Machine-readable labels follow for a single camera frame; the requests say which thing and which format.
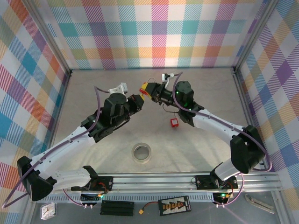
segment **red cube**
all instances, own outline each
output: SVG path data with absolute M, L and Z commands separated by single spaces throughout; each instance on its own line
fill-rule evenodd
M 171 127 L 178 127 L 178 119 L 177 118 L 170 119 L 170 123 L 171 123 Z

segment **circuit board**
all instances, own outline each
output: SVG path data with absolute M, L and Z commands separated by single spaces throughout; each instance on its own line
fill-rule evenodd
M 189 196 L 158 200 L 160 216 L 167 216 L 191 211 Z

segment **tape roll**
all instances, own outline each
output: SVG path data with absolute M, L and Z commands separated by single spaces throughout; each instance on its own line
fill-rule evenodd
M 147 157 L 144 158 L 144 159 L 138 159 L 136 158 L 135 156 L 135 152 L 137 150 L 139 150 L 140 148 L 142 149 L 146 149 L 147 150 Z M 145 144 L 145 143 L 137 143 L 136 145 L 134 145 L 134 147 L 132 148 L 132 157 L 133 157 L 133 160 L 137 163 L 140 163 L 140 164 L 145 164 L 147 163 L 148 161 L 150 161 L 150 158 L 151 158 L 151 148 L 148 144 Z

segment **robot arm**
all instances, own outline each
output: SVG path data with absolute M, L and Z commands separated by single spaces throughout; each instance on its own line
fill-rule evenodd
M 173 99 L 172 92 L 166 89 L 165 83 L 144 83 L 140 92 L 160 105 L 165 103 L 167 106 L 171 105 L 179 108 Z M 181 107 L 189 111 L 199 112 L 195 114 L 179 108 L 178 115 L 183 122 L 193 127 L 213 132 L 231 148 L 231 158 L 224 163 L 219 164 L 211 172 L 211 176 L 215 179 L 221 182 L 239 172 L 247 174 L 264 158 L 265 154 L 252 140 L 236 131 L 243 130 L 263 145 L 255 127 L 251 125 L 242 127 L 229 123 L 231 128 L 228 128 L 224 125 L 225 123 L 228 123 L 227 121 L 211 114 L 208 110 L 194 101 L 194 92 L 187 81 L 180 81 L 176 84 L 175 94 L 176 100 Z
M 68 141 L 53 153 L 49 154 L 39 165 L 34 168 L 23 180 L 27 192 L 33 201 L 38 201 L 53 190 L 64 189 L 73 186 L 83 187 L 93 178 L 97 178 L 96 172 L 90 166 L 84 166 L 73 171 L 58 171 L 57 169 L 73 155 L 87 150 L 93 144 L 110 135 L 114 130 L 121 127 L 130 120 L 130 117 L 139 112 L 143 106 L 144 99 L 141 95 L 132 95 L 128 98 L 122 93 L 112 93 L 101 108 L 101 115 L 92 130 L 72 140 L 74 136 L 86 132 L 95 122 L 97 111 L 87 117 L 73 133 L 52 148 L 29 159 L 26 156 L 17 161 L 20 178 L 36 162 L 54 147 L 62 142 Z

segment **colorful plaid wall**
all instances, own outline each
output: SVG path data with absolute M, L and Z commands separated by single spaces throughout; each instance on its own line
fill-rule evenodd
M 241 70 L 255 125 L 299 223 L 299 0 L 279 1 Z
M 49 143 L 66 76 L 21 0 L 0 3 L 0 204 L 18 181 L 16 161 Z M 18 188 L 14 198 L 24 194 Z M 15 224 L 21 203 L 0 209 Z
M 230 67 L 236 63 L 266 1 L 35 3 L 71 68 L 118 69 Z

